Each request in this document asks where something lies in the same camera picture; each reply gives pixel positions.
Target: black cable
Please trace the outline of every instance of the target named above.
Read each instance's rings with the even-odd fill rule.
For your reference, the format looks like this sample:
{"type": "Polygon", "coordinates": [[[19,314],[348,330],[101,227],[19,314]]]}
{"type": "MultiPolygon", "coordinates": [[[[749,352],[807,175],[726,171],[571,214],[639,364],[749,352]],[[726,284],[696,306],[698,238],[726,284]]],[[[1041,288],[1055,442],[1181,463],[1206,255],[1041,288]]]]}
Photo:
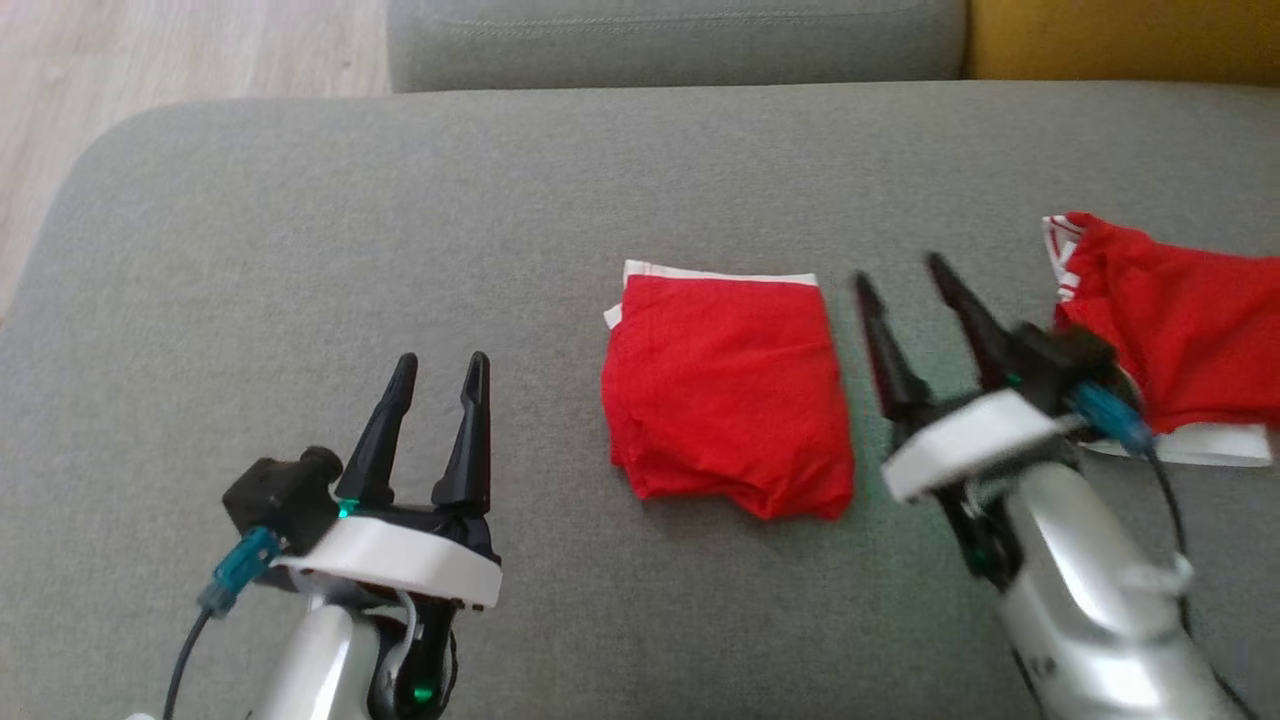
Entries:
{"type": "Polygon", "coordinates": [[[196,618],[196,624],[191,626],[191,632],[187,633],[187,641],[182,643],[182,650],[178,652],[178,661],[173,664],[173,675],[169,678],[169,694],[164,698],[163,720],[173,720],[173,706],[178,703],[178,685],[182,684],[182,673],[187,669],[187,659],[191,657],[191,648],[196,647],[200,633],[212,616],[214,610],[211,607],[201,607],[200,615],[196,618]]]}
{"type": "Polygon", "coordinates": [[[1014,665],[1018,665],[1018,675],[1021,676],[1023,685],[1027,687],[1027,694],[1032,696],[1032,700],[1036,701],[1036,710],[1038,711],[1037,717],[1048,717],[1048,715],[1044,714],[1044,703],[1041,702],[1039,693],[1036,692],[1036,685],[1032,684],[1032,674],[1027,671],[1027,664],[1023,662],[1023,656],[1018,655],[1016,650],[1011,650],[1010,655],[1014,656],[1014,665]]]}
{"type": "MultiPolygon", "coordinates": [[[[1178,496],[1174,495],[1174,486],[1169,482],[1169,471],[1165,469],[1165,462],[1156,454],[1155,448],[1148,450],[1146,456],[1147,461],[1151,462],[1151,468],[1156,471],[1156,482],[1160,483],[1160,492],[1165,496],[1165,505],[1169,507],[1169,519],[1174,525],[1174,544],[1178,548],[1178,553],[1183,557],[1189,557],[1187,552],[1187,527],[1183,524],[1183,509],[1178,505],[1178,496]]],[[[1178,596],[1178,618],[1183,624],[1183,629],[1187,630],[1187,637],[1194,637],[1192,634],[1190,603],[1185,593],[1178,596]]],[[[1235,692],[1231,683],[1228,683],[1226,678],[1217,670],[1213,670],[1213,679],[1217,680],[1217,685],[1222,688],[1226,697],[1244,714],[1245,720],[1261,720],[1258,714],[1249,707],[1249,703],[1244,702],[1240,693],[1235,692]]]]}
{"type": "Polygon", "coordinates": [[[444,685],[444,697],[440,698],[440,710],[449,706],[449,697],[453,694],[453,685],[458,684],[458,637],[449,629],[449,684],[444,685]]]}
{"type": "MultiPolygon", "coordinates": [[[[1178,496],[1174,495],[1174,486],[1169,482],[1169,470],[1165,469],[1164,460],[1160,455],[1156,455],[1156,450],[1151,448],[1147,451],[1147,461],[1151,462],[1152,470],[1156,471],[1156,482],[1160,484],[1160,492],[1165,496],[1165,506],[1169,509],[1169,519],[1174,524],[1174,546],[1178,555],[1183,557],[1190,557],[1187,551],[1187,525],[1183,524],[1183,509],[1178,505],[1178,496]]],[[[1187,594],[1178,596],[1178,620],[1183,624],[1183,629],[1187,634],[1192,634],[1192,610],[1190,603],[1187,600],[1187,594]]]]}

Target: gray sofa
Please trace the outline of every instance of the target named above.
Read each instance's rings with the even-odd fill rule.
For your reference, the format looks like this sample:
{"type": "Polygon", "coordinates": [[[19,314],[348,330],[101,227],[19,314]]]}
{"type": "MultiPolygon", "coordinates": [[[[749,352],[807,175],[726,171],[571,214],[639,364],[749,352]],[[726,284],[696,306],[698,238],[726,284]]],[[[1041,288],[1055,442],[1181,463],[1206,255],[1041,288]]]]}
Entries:
{"type": "MultiPolygon", "coordinates": [[[[458,626],[448,717],[1015,720],[1034,706],[942,516],[895,505],[849,273],[881,279],[940,389],[972,368],[919,260],[1005,320],[1053,301],[1038,218],[1274,254],[1280,95],[901,82],[211,102],[79,160],[0,329],[0,697],[8,717],[157,714],[260,456],[346,456],[419,352],[397,487],[444,468],[470,351],[493,357],[499,606],[458,626]],[[858,497],[835,524],[639,503],[599,406],[622,261],[814,270],[858,497]]],[[[1148,471],[1089,457],[1155,553],[1148,471]]],[[[1280,715],[1280,477],[1178,466],[1215,665],[1280,715]]],[[[303,609],[252,588],[197,646],[179,717],[242,717],[303,609]]]]}
{"type": "Polygon", "coordinates": [[[964,0],[389,0],[397,92],[947,79],[964,0]]]}

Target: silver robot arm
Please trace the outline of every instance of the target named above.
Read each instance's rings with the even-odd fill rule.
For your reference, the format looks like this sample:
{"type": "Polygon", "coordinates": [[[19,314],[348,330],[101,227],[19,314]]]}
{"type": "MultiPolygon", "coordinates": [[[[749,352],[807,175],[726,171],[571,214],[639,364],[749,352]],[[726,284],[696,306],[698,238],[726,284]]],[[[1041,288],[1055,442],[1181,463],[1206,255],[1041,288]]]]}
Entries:
{"type": "Polygon", "coordinates": [[[1114,348],[1083,328],[1006,332],[940,255],[927,264],[959,315],[980,389],[936,402],[859,275],[881,409],[893,424],[882,475],[900,502],[937,501],[970,573],[998,591],[1000,619],[1042,714],[1252,717],[1181,624],[1190,565],[1153,566],[1075,469],[1074,441],[1100,434],[1153,455],[1114,348]]]}
{"type": "Polygon", "coordinates": [[[243,539],[201,593],[163,720],[173,717],[200,630],[225,615],[248,582],[297,592],[308,606],[255,720],[435,720],[444,712],[457,680],[453,619],[493,607],[502,587],[485,520],[489,359],[471,357],[462,423],[429,506],[396,505],[390,487],[416,375],[417,357],[402,356],[346,468],[312,447],[298,461],[259,460],[223,496],[243,539]]]}
{"type": "Polygon", "coordinates": [[[1184,577],[1153,568],[1079,473],[1037,462],[998,502],[1021,552],[1000,619],[1046,716],[1243,720],[1179,624],[1184,577]]]}

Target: cable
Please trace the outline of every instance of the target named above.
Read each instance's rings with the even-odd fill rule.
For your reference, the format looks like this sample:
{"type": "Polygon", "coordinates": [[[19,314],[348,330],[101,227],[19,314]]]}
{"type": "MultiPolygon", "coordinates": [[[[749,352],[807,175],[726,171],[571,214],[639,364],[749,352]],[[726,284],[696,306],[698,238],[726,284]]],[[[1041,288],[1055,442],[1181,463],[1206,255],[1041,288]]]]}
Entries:
{"type": "Polygon", "coordinates": [[[212,616],[214,610],[211,607],[201,607],[200,615],[196,616],[196,624],[191,626],[191,632],[187,633],[187,641],[182,643],[182,650],[178,652],[178,661],[173,664],[173,675],[169,678],[169,694],[164,700],[163,720],[173,720],[173,706],[178,703],[178,685],[182,684],[182,673],[187,669],[191,648],[196,647],[200,633],[212,616]]]}
{"type": "MultiPolygon", "coordinates": [[[[1178,505],[1178,496],[1174,495],[1174,486],[1169,482],[1169,470],[1165,468],[1165,461],[1160,459],[1156,454],[1155,447],[1149,447],[1144,454],[1147,461],[1151,462],[1152,470],[1156,471],[1156,483],[1160,484],[1160,493],[1165,496],[1165,506],[1169,509],[1169,519],[1174,525],[1174,547],[1178,555],[1183,557],[1190,557],[1187,551],[1187,525],[1183,523],[1183,509],[1178,505]]],[[[1181,623],[1183,629],[1187,634],[1192,634],[1192,609],[1187,600],[1187,594],[1178,596],[1178,621],[1181,623]]]]}
{"type": "MultiPolygon", "coordinates": [[[[1160,492],[1165,496],[1165,506],[1169,509],[1169,519],[1174,525],[1174,544],[1176,546],[1178,555],[1188,557],[1187,552],[1187,527],[1183,524],[1183,509],[1178,505],[1178,496],[1174,495],[1174,486],[1169,482],[1169,470],[1165,468],[1164,460],[1156,454],[1155,447],[1149,447],[1143,452],[1147,461],[1151,462],[1151,468],[1156,471],[1156,482],[1160,484],[1160,492]]],[[[1192,634],[1192,615],[1190,615],[1190,602],[1187,594],[1178,596],[1178,619],[1187,630],[1187,637],[1194,637],[1192,634]]],[[[1231,687],[1231,683],[1226,682],[1217,670],[1213,670],[1213,679],[1217,680],[1217,685],[1222,688],[1226,697],[1230,698],[1233,703],[1244,714],[1245,720],[1261,720],[1261,716],[1249,707],[1249,703],[1240,697],[1240,693],[1231,687]]]]}
{"type": "Polygon", "coordinates": [[[458,637],[449,630],[449,684],[444,685],[444,697],[440,698],[440,711],[449,706],[449,696],[453,694],[453,685],[458,684],[458,637]]]}
{"type": "Polygon", "coordinates": [[[178,702],[182,673],[187,669],[191,648],[196,647],[196,641],[200,639],[200,633],[205,629],[209,619],[225,618],[227,612],[236,605],[236,598],[239,597],[244,585],[266,573],[282,550],[283,544],[275,533],[262,527],[255,527],[244,533],[241,542],[214,568],[212,580],[197,598],[200,615],[196,616],[196,624],[187,633],[187,641],[182,643],[182,651],[178,652],[178,661],[173,665],[169,694],[165,696],[164,701],[163,720],[173,720],[173,706],[178,702]]]}

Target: folded red cloth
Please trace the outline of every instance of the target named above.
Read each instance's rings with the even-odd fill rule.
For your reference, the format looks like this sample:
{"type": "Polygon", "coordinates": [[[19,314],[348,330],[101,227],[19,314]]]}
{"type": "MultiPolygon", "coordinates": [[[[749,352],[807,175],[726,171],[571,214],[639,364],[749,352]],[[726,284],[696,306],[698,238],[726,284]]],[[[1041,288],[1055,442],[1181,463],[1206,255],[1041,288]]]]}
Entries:
{"type": "Polygon", "coordinates": [[[1087,213],[1046,223],[1059,322],[1116,346],[1156,432],[1280,425],[1280,258],[1161,245],[1087,213]]]}
{"type": "Polygon", "coordinates": [[[621,319],[611,313],[611,456],[641,500],[723,495],[763,519],[849,506],[849,411],[813,275],[628,260],[621,319]]]}

